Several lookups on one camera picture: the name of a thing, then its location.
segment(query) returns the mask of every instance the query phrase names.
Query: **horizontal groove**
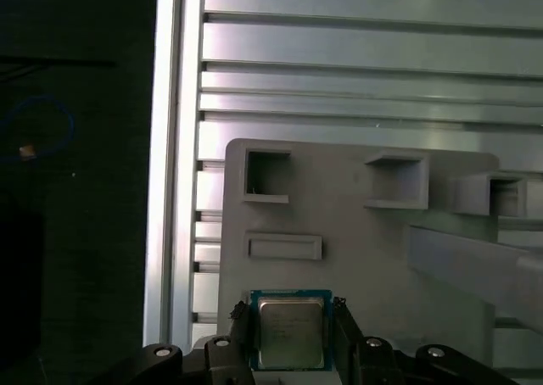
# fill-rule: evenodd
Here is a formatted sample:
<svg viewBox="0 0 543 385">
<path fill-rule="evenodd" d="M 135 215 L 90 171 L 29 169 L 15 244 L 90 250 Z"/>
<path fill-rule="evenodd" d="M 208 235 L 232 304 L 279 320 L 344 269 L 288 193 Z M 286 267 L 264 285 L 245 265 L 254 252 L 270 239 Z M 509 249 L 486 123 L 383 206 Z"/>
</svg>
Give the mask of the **horizontal groove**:
<svg viewBox="0 0 543 385">
<path fill-rule="evenodd" d="M 222 222 L 222 211 L 209 211 L 204 209 L 196 212 L 196 221 L 205 223 L 220 223 Z"/>
<path fill-rule="evenodd" d="M 300 95 L 204 92 L 200 115 L 212 112 L 303 115 L 330 118 L 374 118 L 429 122 L 541 127 L 537 107 L 511 107 L 484 103 L 404 101 L 382 98 L 330 98 Z"/>
<path fill-rule="evenodd" d="M 195 271 L 199 273 L 219 273 L 220 266 L 219 264 L 207 264 L 202 262 L 197 262 L 194 266 Z"/>
<path fill-rule="evenodd" d="M 498 317 L 495 319 L 494 328 L 526 329 L 526 326 L 514 317 Z"/>
<path fill-rule="evenodd" d="M 541 107 L 541 81 L 461 79 L 413 73 L 274 70 L 268 66 L 211 65 L 200 77 L 203 92 L 317 98 L 363 98 L 428 103 Z"/>
<path fill-rule="evenodd" d="M 217 313 L 193 313 L 193 323 L 216 324 Z"/>
<path fill-rule="evenodd" d="M 213 13 L 205 15 L 206 23 L 280 25 L 321 27 L 328 29 L 361 29 L 370 31 L 404 31 L 440 35 L 542 38 L 543 30 L 529 28 L 488 27 L 482 25 L 445 25 L 390 20 L 346 19 L 342 17 L 299 16 L 287 14 Z"/>
<path fill-rule="evenodd" d="M 439 129 L 446 131 L 497 132 L 514 134 L 543 135 L 543 127 L 535 125 L 489 124 L 489 123 L 458 123 L 453 121 L 428 121 L 414 119 L 384 119 L 373 117 L 354 118 L 349 116 L 310 116 L 307 114 L 263 114 L 261 112 L 203 112 L 202 120 L 207 122 L 258 122 L 281 123 L 292 125 L 316 126 L 355 126 L 360 128 L 377 127 L 389 129 Z"/>
<path fill-rule="evenodd" d="M 224 170 L 224 162 L 222 160 L 203 160 L 199 161 L 199 163 L 199 168 L 203 171 Z"/>
<path fill-rule="evenodd" d="M 235 72 L 256 74 L 294 74 L 294 75 L 331 75 L 331 76 L 375 76 L 377 78 L 390 78 L 392 75 L 409 80 L 411 78 L 437 81 L 446 79 L 450 81 L 488 81 L 490 84 L 521 86 L 541 86 L 543 77 L 537 75 L 492 75 L 480 73 L 460 73 L 450 71 L 402 70 L 402 69 L 373 69 L 367 67 L 344 66 L 316 66 L 306 64 L 276 64 L 232 61 L 205 61 L 202 71 L 209 72 Z"/>
</svg>

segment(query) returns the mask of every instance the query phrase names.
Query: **metal screw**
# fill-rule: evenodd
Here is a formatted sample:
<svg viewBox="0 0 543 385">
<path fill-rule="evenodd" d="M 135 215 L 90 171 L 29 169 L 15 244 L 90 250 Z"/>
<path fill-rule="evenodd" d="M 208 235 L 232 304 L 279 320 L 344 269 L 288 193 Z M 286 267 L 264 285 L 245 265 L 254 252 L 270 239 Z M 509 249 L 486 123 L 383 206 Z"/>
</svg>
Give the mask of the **metal screw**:
<svg viewBox="0 0 543 385">
<path fill-rule="evenodd" d="M 379 340 L 377 340 L 376 338 L 370 338 L 366 341 L 366 344 L 369 345 L 370 347 L 381 347 L 383 345 L 383 343 L 381 343 Z"/>
<path fill-rule="evenodd" d="M 169 349 L 157 349 L 154 354 L 157 356 L 157 357 L 166 357 L 167 355 L 170 355 L 170 350 Z"/>
<path fill-rule="evenodd" d="M 219 347 L 226 347 L 229 343 L 230 343 L 230 341 L 225 339 L 225 338 L 220 338 L 220 339 L 215 341 L 215 345 L 217 345 Z"/>
<path fill-rule="evenodd" d="M 445 357 L 445 351 L 443 351 L 442 349 L 437 349 L 435 347 L 428 349 L 428 354 L 432 355 L 435 358 Z"/>
</svg>

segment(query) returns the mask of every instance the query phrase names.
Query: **rectangular slot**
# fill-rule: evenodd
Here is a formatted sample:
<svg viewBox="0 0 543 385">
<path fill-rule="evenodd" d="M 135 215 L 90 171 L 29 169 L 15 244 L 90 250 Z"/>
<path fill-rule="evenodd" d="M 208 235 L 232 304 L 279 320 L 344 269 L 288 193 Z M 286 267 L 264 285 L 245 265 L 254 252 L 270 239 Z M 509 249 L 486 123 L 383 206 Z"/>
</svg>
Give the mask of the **rectangular slot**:
<svg viewBox="0 0 543 385">
<path fill-rule="evenodd" d="M 453 211 L 470 215 L 526 216 L 527 182 L 507 173 L 482 173 L 452 181 Z"/>
<path fill-rule="evenodd" d="M 372 172 L 367 207 L 428 208 L 428 156 L 410 151 L 384 151 L 366 161 Z"/>
<path fill-rule="evenodd" d="M 255 259 L 322 259 L 322 237 L 249 232 L 245 249 Z"/>
<path fill-rule="evenodd" d="M 248 150 L 244 201 L 288 204 L 290 152 Z"/>
<path fill-rule="evenodd" d="M 490 214 L 519 217 L 518 193 L 520 181 L 490 179 Z"/>
</svg>

